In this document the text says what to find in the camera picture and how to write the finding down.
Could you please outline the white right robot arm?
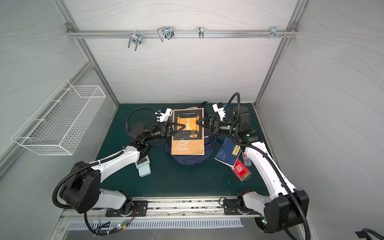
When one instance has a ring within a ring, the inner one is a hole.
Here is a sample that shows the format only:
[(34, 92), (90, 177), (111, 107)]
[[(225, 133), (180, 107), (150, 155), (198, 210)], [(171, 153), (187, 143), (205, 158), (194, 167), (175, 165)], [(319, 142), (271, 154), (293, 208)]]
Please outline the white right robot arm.
[[(228, 121), (227, 112), (233, 100), (237, 101), (233, 110), (233, 119)], [(298, 190), (282, 173), (271, 157), (265, 143), (257, 131), (251, 128), (248, 108), (241, 105), (240, 93), (234, 93), (228, 104), (214, 104), (218, 116), (209, 115), (197, 123), (214, 136), (226, 135), (235, 146), (241, 148), (247, 159), (257, 169), (268, 195), (263, 196), (253, 190), (238, 194), (238, 211), (247, 215), (260, 214), (256, 225), (264, 233), (272, 234), (284, 231), (290, 239), (295, 239), (290, 228), (302, 225), (304, 238), (311, 239), (311, 230), (307, 220), (309, 196), (304, 190)]]

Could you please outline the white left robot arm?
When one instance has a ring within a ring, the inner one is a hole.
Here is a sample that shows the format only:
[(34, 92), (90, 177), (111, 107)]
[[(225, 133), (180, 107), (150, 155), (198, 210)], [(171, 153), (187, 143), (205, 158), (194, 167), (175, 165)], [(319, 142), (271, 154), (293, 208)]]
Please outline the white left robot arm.
[(55, 187), (53, 204), (60, 209), (74, 209), (79, 214), (108, 209), (122, 216), (129, 215), (133, 210), (131, 197), (121, 191), (102, 189), (101, 183), (128, 165), (143, 168), (149, 161), (148, 154), (152, 148), (149, 141), (170, 139), (178, 134), (178, 130), (173, 130), (174, 123), (169, 120), (174, 112), (170, 108), (154, 111), (157, 126), (149, 129), (141, 123), (135, 123), (132, 129), (126, 129), (131, 137), (128, 146), (88, 164), (83, 161), (76, 163)]

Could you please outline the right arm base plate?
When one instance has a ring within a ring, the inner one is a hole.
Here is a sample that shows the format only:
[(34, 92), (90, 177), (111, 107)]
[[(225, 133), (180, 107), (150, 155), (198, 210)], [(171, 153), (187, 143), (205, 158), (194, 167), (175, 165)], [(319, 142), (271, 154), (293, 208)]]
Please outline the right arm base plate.
[(254, 210), (250, 210), (245, 207), (240, 200), (221, 198), (219, 200), (219, 205), (223, 207), (224, 214), (226, 216), (235, 216), (235, 215), (257, 215), (260, 214)]

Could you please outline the orange brown scroll book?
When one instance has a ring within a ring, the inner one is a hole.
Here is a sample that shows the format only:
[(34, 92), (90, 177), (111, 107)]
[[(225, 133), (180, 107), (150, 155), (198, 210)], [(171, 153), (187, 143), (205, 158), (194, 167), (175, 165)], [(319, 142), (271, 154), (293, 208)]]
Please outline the orange brown scroll book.
[(196, 121), (204, 117), (203, 108), (189, 108), (173, 111), (173, 122), (184, 124), (186, 128), (172, 137), (171, 155), (173, 156), (202, 156), (204, 150), (204, 130), (198, 127)]

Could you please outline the navy blue student backpack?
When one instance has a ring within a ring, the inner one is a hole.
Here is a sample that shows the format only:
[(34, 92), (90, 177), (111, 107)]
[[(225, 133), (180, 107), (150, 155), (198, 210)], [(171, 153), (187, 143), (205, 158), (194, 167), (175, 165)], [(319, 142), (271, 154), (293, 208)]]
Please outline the navy blue student backpack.
[(217, 143), (217, 137), (202, 127), (206, 122), (197, 124), (197, 121), (208, 116), (203, 106), (158, 110), (157, 122), (166, 125), (171, 136), (149, 141), (149, 144), (165, 151), (180, 165), (200, 164), (212, 156)]

